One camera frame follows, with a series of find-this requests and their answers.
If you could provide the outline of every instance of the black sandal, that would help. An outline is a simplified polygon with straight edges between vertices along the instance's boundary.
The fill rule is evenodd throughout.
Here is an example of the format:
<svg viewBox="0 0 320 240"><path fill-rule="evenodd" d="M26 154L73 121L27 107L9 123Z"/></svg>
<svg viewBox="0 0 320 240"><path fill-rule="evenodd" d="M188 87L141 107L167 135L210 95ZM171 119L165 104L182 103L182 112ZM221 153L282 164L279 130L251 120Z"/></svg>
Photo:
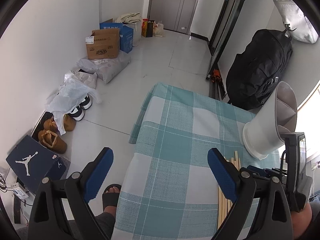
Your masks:
<svg viewBox="0 0 320 240"><path fill-rule="evenodd" d="M104 193L102 194L103 210L107 206L116 207L118 205L118 199L119 199L120 193L115 193L115 192L106 193L106 191L109 190L112 187L117 187L119 190L121 190L121 185L119 185L119 184L111 184L108 187L106 187L106 189L104 190Z"/></svg>

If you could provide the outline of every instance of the folded towel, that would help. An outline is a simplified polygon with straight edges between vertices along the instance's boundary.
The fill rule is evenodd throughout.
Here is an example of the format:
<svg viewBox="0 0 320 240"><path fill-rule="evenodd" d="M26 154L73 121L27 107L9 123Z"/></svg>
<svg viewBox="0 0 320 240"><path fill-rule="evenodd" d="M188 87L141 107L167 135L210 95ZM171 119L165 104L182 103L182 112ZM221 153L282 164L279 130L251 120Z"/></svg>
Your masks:
<svg viewBox="0 0 320 240"><path fill-rule="evenodd" d="M116 19L116 23L135 23L139 20L140 13L127 13L118 17L118 19Z"/></svg>

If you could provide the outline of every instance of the checkered tablecloth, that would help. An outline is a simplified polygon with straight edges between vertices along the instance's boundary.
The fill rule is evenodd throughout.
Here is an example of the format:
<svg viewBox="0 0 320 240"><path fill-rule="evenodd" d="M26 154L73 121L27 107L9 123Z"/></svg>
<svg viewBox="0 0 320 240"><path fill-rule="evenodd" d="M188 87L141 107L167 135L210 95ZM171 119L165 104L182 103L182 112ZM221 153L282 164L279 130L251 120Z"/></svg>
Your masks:
<svg viewBox="0 0 320 240"><path fill-rule="evenodd" d="M112 239L211 239L217 230L218 184L208 162L216 147L242 166L279 167L279 153L259 161L242 129L254 114L187 90L156 84L133 127L135 155L120 194ZM254 200L244 228L257 208Z"/></svg>

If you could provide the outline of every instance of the foot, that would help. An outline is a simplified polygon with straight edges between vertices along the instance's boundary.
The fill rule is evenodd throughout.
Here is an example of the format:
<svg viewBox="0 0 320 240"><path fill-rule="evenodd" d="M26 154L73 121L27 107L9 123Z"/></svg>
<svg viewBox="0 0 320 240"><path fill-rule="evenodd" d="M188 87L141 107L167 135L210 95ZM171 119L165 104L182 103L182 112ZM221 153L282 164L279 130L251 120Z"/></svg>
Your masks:
<svg viewBox="0 0 320 240"><path fill-rule="evenodd" d="M120 190L117 187L112 187L109 190L107 190L105 193L120 193ZM117 210L117 207L107 206L103 212L110 213L111 215L113 215L114 218L116 218L116 210Z"/></svg>

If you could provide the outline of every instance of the blue gripper pad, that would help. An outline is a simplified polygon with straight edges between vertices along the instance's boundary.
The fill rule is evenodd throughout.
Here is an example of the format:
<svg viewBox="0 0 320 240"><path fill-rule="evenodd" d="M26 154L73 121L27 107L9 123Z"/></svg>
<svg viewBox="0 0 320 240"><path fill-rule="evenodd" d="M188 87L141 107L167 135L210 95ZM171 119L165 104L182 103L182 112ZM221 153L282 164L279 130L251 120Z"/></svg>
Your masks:
<svg viewBox="0 0 320 240"><path fill-rule="evenodd" d="M226 164L229 165L228 162L223 158L218 149L209 150L208 164L225 197L235 203L238 198L236 183L225 167Z"/></svg>
<svg viewBox="0 0 320 240"><path fill-rule="evenodd" d="M85 184L83 198L86 203L97 196L112 163L113 151L108 148Z"/></svg>

